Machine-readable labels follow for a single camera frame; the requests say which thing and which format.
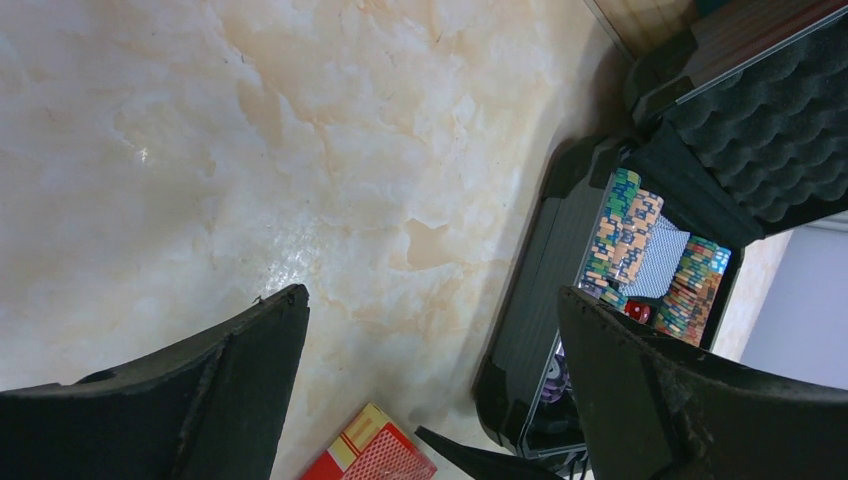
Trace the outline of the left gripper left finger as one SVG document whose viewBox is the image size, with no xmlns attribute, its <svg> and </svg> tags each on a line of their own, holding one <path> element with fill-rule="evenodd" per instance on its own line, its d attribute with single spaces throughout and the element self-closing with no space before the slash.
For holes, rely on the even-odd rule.
<svg viewBox="0 0 848 480">
<path fill-rule="evenodd" d="M 309 322 L 301 284 L 128 363 L 1 395 L 5 479 L 266 479 Z"/>
</svg>

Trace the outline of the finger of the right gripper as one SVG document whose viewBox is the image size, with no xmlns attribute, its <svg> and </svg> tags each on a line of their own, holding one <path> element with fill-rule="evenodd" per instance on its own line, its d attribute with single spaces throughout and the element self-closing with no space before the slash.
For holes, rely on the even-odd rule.
<svg viewBox="0 0 848 480">
<path fill-rule="evenodd" d="M 477 480 L 559 480 L 560 476 L 515 456 L 468 447 L 419 426 L 415 435 L 431 449 Z"/>
</svg>

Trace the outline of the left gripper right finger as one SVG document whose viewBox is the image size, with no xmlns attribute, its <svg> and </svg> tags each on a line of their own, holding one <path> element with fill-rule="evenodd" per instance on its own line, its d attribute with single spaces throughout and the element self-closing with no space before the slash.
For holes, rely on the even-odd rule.
<svg viewBox="0 0 848 480">
<path fill-rule="evenodd" d="M 843 479 L 847 393 L 639 324 L 575 287 L 559 331 L 598 479 Z"/>
</svg>

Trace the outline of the red playing card box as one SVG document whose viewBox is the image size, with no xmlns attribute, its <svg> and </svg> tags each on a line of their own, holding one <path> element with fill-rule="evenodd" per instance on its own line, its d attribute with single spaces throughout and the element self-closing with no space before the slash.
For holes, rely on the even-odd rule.
<svg viewBox="0 0 848 480">
<path fill-rule="evenodd" d="M 436 465 L 391 418 L 368 403 L 300 479 L 431 480 L 436 472 Z"/>
</svg>

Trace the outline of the black poker set case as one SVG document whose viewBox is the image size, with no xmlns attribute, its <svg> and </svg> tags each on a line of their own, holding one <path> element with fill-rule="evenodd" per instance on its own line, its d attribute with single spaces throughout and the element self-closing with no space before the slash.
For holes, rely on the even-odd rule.
<svg viewBox="0 0 848 480">
<path fill-rule="evenodd" d="M 847 5 L 730 1 L 559 147 L 474 398 L 475 479 L 843 479 L 847 393 L 711 351 L 753 242 L 847 208 Z"/>
</svg>

